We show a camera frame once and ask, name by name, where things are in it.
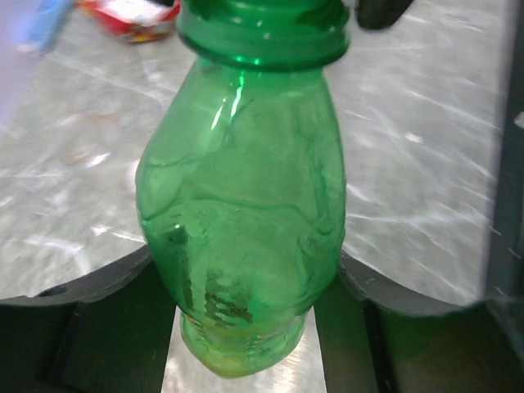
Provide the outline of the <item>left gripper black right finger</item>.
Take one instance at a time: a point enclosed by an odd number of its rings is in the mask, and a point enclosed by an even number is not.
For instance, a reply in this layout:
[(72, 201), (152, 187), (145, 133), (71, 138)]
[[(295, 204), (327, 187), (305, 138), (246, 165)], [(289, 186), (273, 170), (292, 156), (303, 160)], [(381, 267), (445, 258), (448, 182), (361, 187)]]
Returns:
[(452, 305), (343, 255), (314, 314), (330, 392), (523, 389), (520, 300)]

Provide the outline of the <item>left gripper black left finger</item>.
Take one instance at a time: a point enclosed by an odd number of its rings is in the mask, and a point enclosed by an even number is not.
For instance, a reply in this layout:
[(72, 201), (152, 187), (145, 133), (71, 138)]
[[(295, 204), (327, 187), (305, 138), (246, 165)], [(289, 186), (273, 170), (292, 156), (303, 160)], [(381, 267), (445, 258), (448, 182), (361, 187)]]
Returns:
[(146, 249), (1, 301), (3, 392), (159, 392), (176, 304)]

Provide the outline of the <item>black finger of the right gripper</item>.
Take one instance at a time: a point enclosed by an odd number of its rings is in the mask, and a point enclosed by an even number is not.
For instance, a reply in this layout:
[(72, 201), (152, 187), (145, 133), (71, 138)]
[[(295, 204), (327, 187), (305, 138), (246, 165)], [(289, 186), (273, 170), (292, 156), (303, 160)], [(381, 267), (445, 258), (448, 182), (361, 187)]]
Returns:
[(359, 0), (356, 20), (362, 29), (389, 29), (413, 4), (413, 0)]

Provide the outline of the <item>green plastic bottle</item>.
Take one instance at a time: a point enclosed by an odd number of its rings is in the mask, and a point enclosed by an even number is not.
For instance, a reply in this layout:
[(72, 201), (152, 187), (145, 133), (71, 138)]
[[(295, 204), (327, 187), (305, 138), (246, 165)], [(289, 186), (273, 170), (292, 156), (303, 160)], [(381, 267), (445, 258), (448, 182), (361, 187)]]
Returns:
[(298, 344), (334, 279), (346, 180), (325, 66), (349, 47), (340, 1), (184, 1), (196, 54), (136, 173), (142, 233), (188, 349), (222, 377)]

